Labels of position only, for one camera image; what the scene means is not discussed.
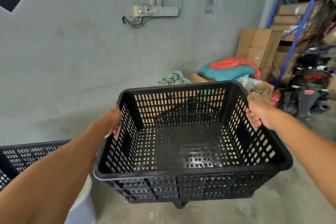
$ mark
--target crate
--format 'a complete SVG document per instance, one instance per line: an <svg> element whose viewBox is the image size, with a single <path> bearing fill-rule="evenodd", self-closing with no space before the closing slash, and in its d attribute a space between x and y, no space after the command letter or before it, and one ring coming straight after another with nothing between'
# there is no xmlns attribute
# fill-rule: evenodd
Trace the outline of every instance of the crate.
<svg viewBox="0 0 336 224"><path fill-rule="evenodd" d="M274 131L254 129L233 81L123 91L122 125L94 166L128 202L251 197L293 159Z"/></svg>
<svg viewBox="0 0 336 224"><path fill-rule="evenodd" d="M0 147L0 191L34 162L61 148L70 140Z"/></svg>

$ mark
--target red fabric on shelf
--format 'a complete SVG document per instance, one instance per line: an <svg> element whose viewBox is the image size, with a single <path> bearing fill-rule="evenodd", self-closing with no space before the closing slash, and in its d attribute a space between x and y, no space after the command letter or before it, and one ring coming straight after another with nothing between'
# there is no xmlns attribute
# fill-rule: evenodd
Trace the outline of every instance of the red fabric on shelf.
<svg viewBox="0 0 336 224"><path fill-rule="evenodd" d="M253 77L255 79L260 78L260 70L256 67L256 65L254 65L250 61L247 61L247 60L244 60L244 59L238 59L238 58L235 58L235 57L227 57L223 60L212 62L209 65L209 68L210 69L232 69L232 68L236 68L236 67L241 66L241 65L247 65L247 66L250 66L250 67L254 68L255 73L254 73Z"/></svg>

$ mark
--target white container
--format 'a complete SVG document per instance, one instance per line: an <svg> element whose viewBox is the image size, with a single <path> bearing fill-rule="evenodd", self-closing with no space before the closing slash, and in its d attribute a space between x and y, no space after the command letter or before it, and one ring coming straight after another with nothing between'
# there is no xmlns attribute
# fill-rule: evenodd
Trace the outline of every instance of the white container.
<svg viewBox="0 0 336 224"><path fill-rule="evenodd" d="M92 180L90 175L87 176L86 182L79 193L76 201L73 203L65 224L95 224L96 214L93 208L90 191L92 188Z"/></svg>

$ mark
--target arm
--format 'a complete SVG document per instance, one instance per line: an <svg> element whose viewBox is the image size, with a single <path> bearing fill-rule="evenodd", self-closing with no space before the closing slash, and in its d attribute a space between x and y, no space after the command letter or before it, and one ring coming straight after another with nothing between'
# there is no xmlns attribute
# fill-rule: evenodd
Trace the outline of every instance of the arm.
<svg viewBox="0 0 336 224"><path fill-rule="evenodd" d="M336 144L260 98L249 96L248 101L247 116L254 125L259 127L263 122L267 128L276 131L336 209Z"/></svg>
<svg viewBox="0 0 336 224"><path fill-rule="evenodd" d="M64 223L104 138L120 125L116 106L78 138L35 162L0 193L3 223Z"/></svg>

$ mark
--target electrical outlet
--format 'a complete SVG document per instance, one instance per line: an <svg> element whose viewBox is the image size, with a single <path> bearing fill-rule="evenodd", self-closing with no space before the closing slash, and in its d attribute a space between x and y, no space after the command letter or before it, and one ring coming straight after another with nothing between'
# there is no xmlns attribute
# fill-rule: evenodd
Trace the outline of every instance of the electrical outlet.
<svg viewBox="0 0 336 224"><path fill-rule="evenodd" d="M178 15L179 8L175 6L133 6L134 17L175 17Z"/></svg>

